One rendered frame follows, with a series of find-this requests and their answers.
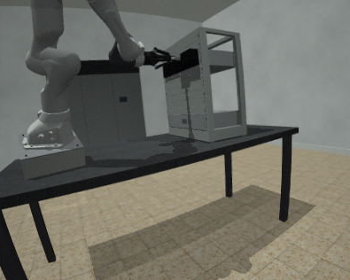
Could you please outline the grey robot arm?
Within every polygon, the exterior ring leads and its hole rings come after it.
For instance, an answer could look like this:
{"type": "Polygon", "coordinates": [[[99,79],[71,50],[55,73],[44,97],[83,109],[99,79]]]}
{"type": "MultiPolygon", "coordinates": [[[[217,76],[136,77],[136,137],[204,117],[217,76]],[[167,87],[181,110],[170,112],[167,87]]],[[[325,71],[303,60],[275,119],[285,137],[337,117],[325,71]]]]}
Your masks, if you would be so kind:
{"type": "MultiPolygon", "coordinates": [[[[109,52],[111,65],[143,66],[144,45],[136,43],[127,32],[115,0],[87,1],[116,39],[109,52]]],[[[68,90],[80,72],[81,61],[75,52],[57,49],[64,32],[62,0],[30,0],[30,4],[33,40],[25,62],[30,71],[47,76],[47,82],[41,91],[42,110],[37,113],[38,120],[29,126],[22,146],[25,150],[61,149],[74,140],[68,90]]]]}

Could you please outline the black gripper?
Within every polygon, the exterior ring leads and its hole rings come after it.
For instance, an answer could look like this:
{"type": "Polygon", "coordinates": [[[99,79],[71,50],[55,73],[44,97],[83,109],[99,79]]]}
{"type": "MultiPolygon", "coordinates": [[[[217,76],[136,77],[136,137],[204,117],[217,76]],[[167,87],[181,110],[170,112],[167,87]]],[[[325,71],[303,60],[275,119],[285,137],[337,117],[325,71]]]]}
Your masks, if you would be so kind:
{"type": "Polygon", "coordinates": [[[154,47],[152,49],[152,51],[145,51],[144,52],[143,65],[144,66],[154,66],[155,69],[158,69],[160,66],[165,66],[165,65],[170,64],[171,61],[180,60],[180,59],[181,59],[181,57],[170,56],[169,52],[162,51],[162,50],[159,50],[156,47],[154,47]],[[158,55],[155,52],[158,52],[158,53],[163,54],[163,55],[158,55]],[[168,62],[160,64],[160,65],[156,65],[158,62],[163,62],[163,61],[168,61],[168,62]]]}

